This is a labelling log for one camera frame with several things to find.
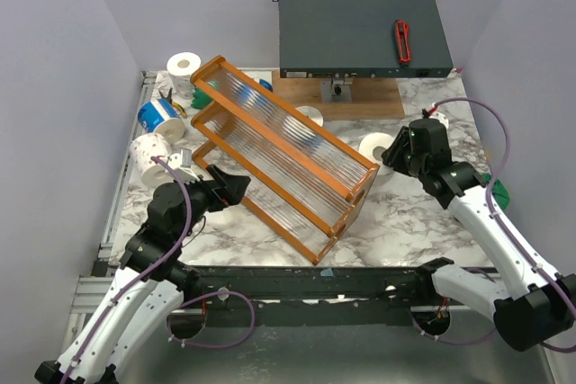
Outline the white red-dotted paper roll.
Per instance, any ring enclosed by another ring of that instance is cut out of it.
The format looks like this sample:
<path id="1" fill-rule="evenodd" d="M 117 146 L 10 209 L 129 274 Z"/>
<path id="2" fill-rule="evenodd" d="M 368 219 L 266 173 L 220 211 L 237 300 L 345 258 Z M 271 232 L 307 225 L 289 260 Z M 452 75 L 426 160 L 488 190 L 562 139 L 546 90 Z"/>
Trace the white red-dotted paper roll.
<path id="1" fill-rule="evenodd" d="M 358 152 L 379 166 L 378 175 L 390 175 L 392 169 L 383 163 L 383 152 L 393 143 L 394 137 L 383 132 L 369 133 L 358 146 Z"/>

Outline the green paper roll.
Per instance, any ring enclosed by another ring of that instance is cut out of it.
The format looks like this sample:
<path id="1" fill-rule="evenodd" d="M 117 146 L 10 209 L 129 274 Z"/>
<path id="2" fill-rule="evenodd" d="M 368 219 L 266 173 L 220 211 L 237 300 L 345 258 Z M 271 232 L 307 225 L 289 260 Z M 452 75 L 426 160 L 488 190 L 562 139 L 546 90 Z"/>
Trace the green paper roll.
<path id="1" fill-rule="evenodd" d="M 510 204 L 510 196 L 507 188 L 503 185 L 500 179 L 497 179 L 491 189 L 492 196 L 498 206 L 505 210 Z"/>

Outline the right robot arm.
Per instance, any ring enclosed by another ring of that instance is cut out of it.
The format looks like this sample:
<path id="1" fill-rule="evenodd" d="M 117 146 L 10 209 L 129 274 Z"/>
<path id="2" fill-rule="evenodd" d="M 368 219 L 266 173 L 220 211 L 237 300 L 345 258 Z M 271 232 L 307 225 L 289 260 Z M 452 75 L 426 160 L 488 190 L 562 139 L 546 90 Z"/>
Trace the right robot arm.
<path id="1" fill-rule="evenodd" d="M 413 286 L 420 302 L 460 302 L 488 318 L 501 338 L 520 352 L 573 326 L 574 275 L 559 274 L 510 226 L 481 174 L 470 163 L 453 160 L 440 121 L 424 118 L 402 127 L 382 161 L 394 172 L 418 179 L 472 235 L 500 276 L 490 281 L 450 259 L 437 258 L 418 269 Z"/>

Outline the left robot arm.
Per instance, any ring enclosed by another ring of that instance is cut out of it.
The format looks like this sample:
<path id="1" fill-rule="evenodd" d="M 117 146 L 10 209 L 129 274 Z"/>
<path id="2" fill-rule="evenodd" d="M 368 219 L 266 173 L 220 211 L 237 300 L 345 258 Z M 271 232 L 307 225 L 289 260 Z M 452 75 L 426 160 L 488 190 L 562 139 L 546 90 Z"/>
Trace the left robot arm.
<path id="1" fill-rule="evenodd" d="M 39 383 L 115 383 L 156 327 L 178 307 L 206 299 L 199 273 L 180 262 L 184 240 L 208 212 L 241 203 L 245 175 L 208 165 L 209 179 L 177 175 L 153 192 L 147 218 L 125 246 L 121 265 L 76 340 L 34 374 Z"/>

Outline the orange wooden shelf rack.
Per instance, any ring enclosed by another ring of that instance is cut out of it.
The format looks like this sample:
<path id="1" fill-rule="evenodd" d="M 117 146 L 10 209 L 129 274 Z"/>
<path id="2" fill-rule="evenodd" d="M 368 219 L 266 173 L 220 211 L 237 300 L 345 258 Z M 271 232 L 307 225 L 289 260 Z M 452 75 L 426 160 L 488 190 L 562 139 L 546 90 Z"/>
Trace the orange wooden shelf rack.
<path id="1" fill-rule="evenodd" d="M 190 81 L 211 97 L 191 120 L 207 139 L 194 162 L 249 175 L 243 204 L 319 264 L 359 216 L 378 165 L 222 56 Z"/>

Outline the white roll behind shelf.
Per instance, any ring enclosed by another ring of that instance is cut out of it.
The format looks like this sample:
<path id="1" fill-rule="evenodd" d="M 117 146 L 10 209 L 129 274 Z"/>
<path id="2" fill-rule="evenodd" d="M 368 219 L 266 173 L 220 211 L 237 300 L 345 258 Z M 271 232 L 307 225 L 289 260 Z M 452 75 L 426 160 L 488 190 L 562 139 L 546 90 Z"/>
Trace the white roll behind shelf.
<path id="1" fill-rule="evenodd" d="M 323 126 L 324 118 L 318 109 L 311 106 L 300 106 L 297 107 L 296 110 L 319 126 Z"/>

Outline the blue object behind shelf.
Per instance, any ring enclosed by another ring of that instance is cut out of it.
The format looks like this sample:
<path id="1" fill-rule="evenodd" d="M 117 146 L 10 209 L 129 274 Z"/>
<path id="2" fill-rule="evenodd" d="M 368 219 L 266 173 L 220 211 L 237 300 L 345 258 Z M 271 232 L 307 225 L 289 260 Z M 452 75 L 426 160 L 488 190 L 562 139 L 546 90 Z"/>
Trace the blue object behind shelf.
<path id="1" fill-rule="evenodd" d="M 260 79 L 259 84 L 261 84 L 264 88 L 266 88 L 270 92 L 273 92 L 273 90 L 274 90 L 273 86 L 268 81 L 266 81 L 264 79 Z"/>

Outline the brown wooden board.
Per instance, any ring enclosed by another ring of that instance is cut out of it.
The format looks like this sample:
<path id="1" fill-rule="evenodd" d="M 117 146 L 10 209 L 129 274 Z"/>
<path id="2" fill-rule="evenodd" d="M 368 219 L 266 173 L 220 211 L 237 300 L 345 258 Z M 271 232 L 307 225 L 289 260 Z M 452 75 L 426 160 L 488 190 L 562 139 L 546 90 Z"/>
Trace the brown wooden board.
<path id="1" fill-rule="evenodd" d="M 321 78 L 281 78 L 272 73 L 274 93 L 294 107 L 310 106 L 325 121 L 397 120 L 405 117 L 395 79 L 359 78 L 350 86 L 350 102 L 323 102 L 321 90 L 330 82 Z"/>

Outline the small green object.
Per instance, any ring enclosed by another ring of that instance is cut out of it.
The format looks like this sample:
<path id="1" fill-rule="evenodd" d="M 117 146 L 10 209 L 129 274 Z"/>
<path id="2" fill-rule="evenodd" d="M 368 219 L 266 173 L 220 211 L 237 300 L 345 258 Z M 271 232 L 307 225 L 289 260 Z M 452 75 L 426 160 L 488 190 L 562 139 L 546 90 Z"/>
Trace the small green object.
<path id="1" fill-rule="evenodd" d="M 196 87 L 193 92 L 191 106 L 195 110 L 203 110 L 212 102 L 212 98 L 202 89 Z"/>

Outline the blue wrapped paper roll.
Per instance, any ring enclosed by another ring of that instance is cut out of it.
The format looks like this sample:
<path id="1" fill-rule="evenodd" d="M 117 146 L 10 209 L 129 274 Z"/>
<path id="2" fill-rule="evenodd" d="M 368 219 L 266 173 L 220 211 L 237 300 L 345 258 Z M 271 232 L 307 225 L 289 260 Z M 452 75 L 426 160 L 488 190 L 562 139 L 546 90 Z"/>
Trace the blue wrapped paper roll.
<path id="1" fill-rule="evenodd" d="M 169 144 L 180 140 L 186 131 L 183 120 L 165 99 L 156 99 L 143 104 L 139 108 L 137 120 L 147 133 L 157 133 Z"/>

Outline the black yellow pliers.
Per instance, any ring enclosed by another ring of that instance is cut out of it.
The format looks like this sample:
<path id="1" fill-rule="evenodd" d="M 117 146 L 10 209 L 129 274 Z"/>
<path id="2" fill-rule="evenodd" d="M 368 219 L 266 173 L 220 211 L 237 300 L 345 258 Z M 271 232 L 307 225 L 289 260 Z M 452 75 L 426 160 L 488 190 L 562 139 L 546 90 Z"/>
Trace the black yellow pliers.
<path id="1" fill-rule="evenodd" d="M 163 94 L 161 91 L 158 91 L 158 93 L 161 99 L 167 101 L 182 118 L 186 119 L 187 113 L 185 112 L 185 109 L 174 99 L 173 90 L 174 88 L 170 87 L 166 94 Z"/>

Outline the red black utility knife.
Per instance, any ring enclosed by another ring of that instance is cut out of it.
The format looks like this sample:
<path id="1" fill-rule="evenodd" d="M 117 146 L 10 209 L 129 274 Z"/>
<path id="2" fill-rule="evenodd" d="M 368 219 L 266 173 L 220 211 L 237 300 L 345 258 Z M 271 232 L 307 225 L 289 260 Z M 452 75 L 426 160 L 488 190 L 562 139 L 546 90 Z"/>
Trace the red black utility knife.
<path id="1" fill-rule="evenodd" d="M 396 20 L 394 23 L 394 35 L 398 51 L 399 63 L 407 67 L 411 61 L 410 52 L 410 27 L 403 20 Z"/>

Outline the plain white paper roll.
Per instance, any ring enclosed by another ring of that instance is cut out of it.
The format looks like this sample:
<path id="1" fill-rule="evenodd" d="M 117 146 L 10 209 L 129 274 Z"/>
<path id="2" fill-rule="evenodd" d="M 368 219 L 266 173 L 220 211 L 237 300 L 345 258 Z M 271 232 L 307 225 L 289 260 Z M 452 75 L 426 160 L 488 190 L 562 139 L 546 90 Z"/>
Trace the plain white paper roll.
<path id="1" fill-rule="evenodd" d="M 166 70 L 176 94 L 185 99 L 193 97 L 194 85 L 191 76 L 201 65 L 201 58 L 193 52 L 176 53 L 167 61 Z"/>

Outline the grey metal stand bracket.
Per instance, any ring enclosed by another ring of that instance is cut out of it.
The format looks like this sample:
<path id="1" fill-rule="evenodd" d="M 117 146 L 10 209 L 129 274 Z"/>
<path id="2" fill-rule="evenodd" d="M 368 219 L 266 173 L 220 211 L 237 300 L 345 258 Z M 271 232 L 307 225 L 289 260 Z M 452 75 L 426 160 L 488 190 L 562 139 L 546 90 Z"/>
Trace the grey metal stand bracket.
<path id="1" fill-rule="evenodd" d="M 320 96 L 323 103 L 351 103 L 352 78 L 331 78 L 320 81 Z"/>

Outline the dark grey rack-mount device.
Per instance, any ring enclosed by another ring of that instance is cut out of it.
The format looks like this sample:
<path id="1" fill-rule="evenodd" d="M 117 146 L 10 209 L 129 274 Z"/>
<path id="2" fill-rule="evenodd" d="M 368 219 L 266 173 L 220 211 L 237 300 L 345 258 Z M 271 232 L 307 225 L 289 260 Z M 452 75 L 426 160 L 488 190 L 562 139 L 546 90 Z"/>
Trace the dark grey rack-mount device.
<path id="1" fill-rule="evenodd" d="M 283 78 L 444 78 L 454 67 L 437 0 L 273 0 Z M 409 25 L 399 63 L 394 23 Z"/>

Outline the aluminium frame rail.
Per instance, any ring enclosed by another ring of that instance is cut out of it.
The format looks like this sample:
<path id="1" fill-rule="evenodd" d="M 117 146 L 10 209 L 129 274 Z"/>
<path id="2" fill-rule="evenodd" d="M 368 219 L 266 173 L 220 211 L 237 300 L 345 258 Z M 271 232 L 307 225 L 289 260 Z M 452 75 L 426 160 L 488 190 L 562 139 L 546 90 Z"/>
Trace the aluminium frame rail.
<path id="1" fill-rule="evenodd" d="M 106 286 L 110 284 L 109 276 L 112 274 L 112 270 L 109 265 L 109 260 L 133 168 L 130 154 L 130 143 L 141 133 L 141 131 L 142 128 L 140 127 L 138 118 L 135 117 L 130 127 L 129 136 L 127 138 L 127 147 L 120 165 L 120 172 L 112 196 L 111 207 L 105 219 L 103 233 L 96 249 L 94 260 L 88 273 L 81 274 L 76 284 L 76 291 L 70 308 L 67 328 L 61 348 L 59 349 L 61 353 L 65 352 L 66 349 L 74 343 L 81 333 L 85 322 L 89 319 L 89 316 L 92 315 L 91 312 L 86 312 L 86 307 L 81 306 L 79 300 L 84 301 L 87 298 L 96 296 L 96 299 L 93 300 L 94 304 L 88 308 L 97 308 L 97 305 L 100 302 L 97 298 L 99 292 L 105 290 Z"/>

